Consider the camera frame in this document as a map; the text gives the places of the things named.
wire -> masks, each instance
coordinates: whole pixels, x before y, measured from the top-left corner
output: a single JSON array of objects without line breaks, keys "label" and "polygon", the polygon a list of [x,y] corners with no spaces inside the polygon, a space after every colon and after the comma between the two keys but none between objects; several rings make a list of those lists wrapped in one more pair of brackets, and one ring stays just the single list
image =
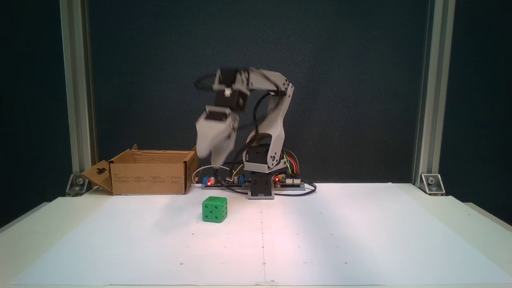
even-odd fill
[{"label": "wire", "polygon": [[300,173],[300,172],[301,172],[301,168],[300,168],[300,166],[298,165],[298,158],[297,158],[297,156],[295,155],[295,153],[293,153],[292,151],[290,151],[290,150],[288,150],[288,149],[284,149],[284,148],[283,148],[283,150],[284,150],[284,151],[288,151],[288,152],[290,152],[290,153],[291,153],[291,155],[293,155],[293,157],[295,157],[295,160],[297,161],[297,173]]},{"label": "wire", "polygon": [[240,168],[241,168],[242,166],[243,166],[243,164],[242,164],[242,165],[240,165],[240,166],[238,166],[238,168],[233,172],[233,177],[237,174],[238,170],[240,170]]},{"label": "wire", "polygon": [[242,155],[244,153],[245,150],[247,150],[250,146],[252,146],[252,144],[254,144],[254,142],[256,141],[256,138],[259,134],[259,124],[258,124],[258,120],[256,118],[256,115],[258,113],[258,108],[260,107],[261,105],[261,102],[263,102],[263,100],[268,97],[270,95],[270,92],[267,92],[265,93],[263,96],[260,97],[260,99],[258,99],[258,101],[256,102],[256,104],[254,105],[254,109],[252,111],[252,120],[253,120],[253,123],[254,123],[254,134],[253,136],[251,137],[251,139],[245,143],[245,145],[243,145],[243,147],[241,147],[237,153],[235,154],[234,158],[233,158],[233,162],[235,162],[238,157],[240,157],[240,155]]},{"label": "wire", "polygon": [[290,163],[288,163],[289,159],[286,155],[285,155],[285,159],[286,159],[286,166],[288,166],[288,173],[291,174]]},{"label": "wire", "polygon": [[298,171],[297,171],[297,165],[295,164],[295,161],[293,160],[293,158],[290,158],[288,157],[288,159],[291,161],[292,165],[293,165],[293,172],[295,174],[298,174]]},{"label": "wire", "polygon": [[[278,93],[276,93],[277,96],[286,96],[286,93],[283,93],[283,90],[281,89],[281,86],[279,86],[274,80],[270,79],[263,71],[261,71],[260,69],[257,69],[257,68],[252,68],[252,67],[249,67],[248,69],[245,69],[243,70],[245,72],[247,72],[247,83],[250,83],[249,81],[249,76],[250,76],[250,71],[252,72],[255,72],[255,73],[258,73],[260,74],[263,78],[265,78],[267,81],[269,81],[270,83],[272,83],[275,88],[276,88],[276,91],[278,91]],[[194,81],[194,87],[196,87],[197,90],[201,90],[201,91],[206,91],[206,92],[214,92],[214,88],[213,88],[213,85],[208,85],[208,84],[205,84],[204,81],[209,79],[209,78],[215,78],[217,77],[217,74],[206,74],[206,75],[203,75],[199,78],[197,78],[195,81]],[[281,101],[283,101],[283,98],[280,97],[279,98],[279,102],[274,106],[272,107],[272,109],[270,109],[266,115],[262,115],[260,116],[259,118],[257,118],[256,120],[256,123],[258,123],[258,125],[260,125],[264,120],[265,118],[267,117],[268,114],[274,112],[275,110],[277,110],[281,104]],[[254,126],[254,123],[245,123],[243,125],[239,125],[237,130],[238,131],[242,131],[242,130],[246,130],[246,129],[249,129],[251,127]]]},{"label": "wire", "polygon": [[[206,164],[208,164],[208,163],[209,163],[209,164],[211,164],[211,161],[207,161],[207,162],[203,163],[203,164],[201,165],[201,167],[205,166],[205,165],[206,165]],[[231,161],[229,161],[229,162],[224,162],[222,165],[229,165],[229,164],[231,164]],[[240,161],[237,161],[237,162],[235,162],[235,164],[243,164],[243,161],[241,161],[241,160],[240,160]],[[199,180],[199,179],[201,179],[201,174],[202,174],[202,173],[203,173],[203,170],[200,170],[200,171],[199,171],[199,173],[198,173],[198,175],[197,175],[198,180]]]},{"label": "wire", "polygon": [[289,196],[289,197],[301,197],[301,196],[308,196],[308,195],[311,195],[313,193],[316,192],[316,185],[307,181],[307,180],[304,180],[302,179],[302,182],[306,183],[307,185],[313,187],[313,189],[309,190],[309,191],[306,191],[304,193],[300,193],[300,194],[282,194],[282,193],[274,193],[274,195],[278,195],[278,196]]},{"label": "wire", "polygon": [[242,192],[242,191],[237,191],[231,187],[228,187],[226,186],[226,184],[224,184],[224,182],[222,182],[217,174],[219,169],[214,169],[214,177],[215,177],[215,181],[217,183],[219,183],[224,189],[227,189],[227,190],[230,190],[231,192],[234,192],[234,193],[237,193],[237,194],[242,194],[242,195],[247,195],[248,193],[247,192]]},{"label": "wire", "polygon": [[[195,171],[194,171],[194,173],[192,174],[192,181],[194,181],[194,176],[196,175],[196,173],[197,173],[199,170],[203,170],[204,168],[208,168],[208,167],[213,167],[213,165],[208,165],[208,166],[199,167],[199,169],[195,170]],[[224,168],[224,169],[226,169],[226,170],[229,170],[229,168],[224,167],[224,166],[220,166],[220,168]]]},{"label": "wire", "polygon": [[[231,188],[231,187],[229,187],[229,186],[226,186],[226,185],[224,184],[224,182],[222,182],[222,181],[220,180],[219,175],[218,175],[218,171],[219,171],[219,169],[214,169],[214,177],[215,177],[215,181],[216,181],[217,183],[219,183],[219,184],[220,184],[224,189],[227,189],[227,190],[229,190],[229,191],[231,191],[231,192],[234,192],[234,193],[237,193],[237,194],[242,194],[242,195],[247,195],[247,194],[248,194],[247,192],[237,191],[237,190],[235,190],[235,189],[233,189],[233,188]],[[299,194],[283,194],[283,193],[274,193],[274,195],[277,195],[277,196],[289,196],[289,197],[301,197],[301,196],[308,196],[308,195],[311,195],[311,194],[313,194],[313,193],[315,193],[315,192],[316,192],[316,185],[315,185],[315,184],[313,184],[312,182],[309,182],[309,181],[307,181],[307,180],[304,180],[304,179],[302,179],[302,182],[304,182],[304,183],[306,183],[307,185],[309,185],[309,186],[313,187],[313,189],[311,189],[311,190],[309,190],[309,191],[306,191],[306,192],[304,192],[304,193],[299,193]]]},{"label": "wire", "polygon": [[204,81],[208,78],[214,78],[217,74],[206,74],[203,75],[194,81],[194,87],[196,87],[197,90],[206,91],[206,92],[213,92],[214,88],[213,85],[207,85],[204,83]]}]

aluminum frame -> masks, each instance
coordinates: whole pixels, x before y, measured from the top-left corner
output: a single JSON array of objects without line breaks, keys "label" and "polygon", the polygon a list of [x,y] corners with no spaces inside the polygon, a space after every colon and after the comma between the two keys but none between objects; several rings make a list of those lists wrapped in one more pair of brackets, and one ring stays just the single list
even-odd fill
[{"label": "aluminum frame", "polygon": [[412,172],[416,187],[421,184],[421,174],[439,173],[454,14],[455,0],[434,0],[429,4],[429,38],[425,45]]},{"label": "aluminum frame", "polygon": [[73,174],[98,162],[87,0],[60,0]]},{"label": "aluminum frame", "polygon": [[[98,161],[91,77],[87,0],[60,0],[62,43],[73,173]],[[421,174],[437,174],[450,66],[455,0],[431,0],[426,29],[421,99],[411,183]]]}]

white table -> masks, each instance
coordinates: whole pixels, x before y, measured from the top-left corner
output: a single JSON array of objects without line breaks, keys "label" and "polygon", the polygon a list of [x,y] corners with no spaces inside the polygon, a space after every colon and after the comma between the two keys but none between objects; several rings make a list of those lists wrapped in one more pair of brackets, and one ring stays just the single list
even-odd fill
[{"label": "white table", "polygon": [[[467,243],[479,250],[500,269],[512,275],[512,228],[510,226],[507,226],[478,207],[474,205],[469,207],[469,205],[465,205],[453,197],[427,196],[411,184],[395,184],[395,186],[441,220]],[[94,191],[82,197],[57,198],[34,214],[2,232],[0,234],[0,286],[25,287],[24,285],[11,285],[10,283],[41,257],[45,251],[57,244],[58,241],[74,230],[83,220],[91,216],[110,197],[106,192]],[[467,285],[421,287],[454,288],[463,286],[467,287]],[[472,285],[471,287],[508,286],[507,284],[499,284]],[[373,286],[345,287],[361,288]]]}]

dark backdrop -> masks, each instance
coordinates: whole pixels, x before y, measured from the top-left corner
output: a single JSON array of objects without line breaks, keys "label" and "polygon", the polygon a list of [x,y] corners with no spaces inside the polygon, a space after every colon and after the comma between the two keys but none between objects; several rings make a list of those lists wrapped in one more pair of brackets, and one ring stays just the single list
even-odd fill
[{"label": "dark backdrop", "polygon": [[66,195],[71,146],[59,1],[8,1],[0,228]]},{"label": "dark backdrop", "polygon": [[512,224],[506,4],[456,3],[439,172],[449,195]]},{"label": "dark backdrop", "polygon": [[295,85],[284,147],[305,178],[410,182],[427,9],[409,0],[90,0],[99,157],[134,143],[191,149],[213,103],[194,79],[253,66]]}]

green cube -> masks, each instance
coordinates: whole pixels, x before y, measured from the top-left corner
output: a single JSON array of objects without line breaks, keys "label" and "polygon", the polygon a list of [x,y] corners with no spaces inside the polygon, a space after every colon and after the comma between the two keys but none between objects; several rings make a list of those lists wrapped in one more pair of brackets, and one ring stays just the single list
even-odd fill
[{"label": "green cube", "polygon": [[210,196],[203,201],[203,221],[220,223],[227,216],[227,198]]}]

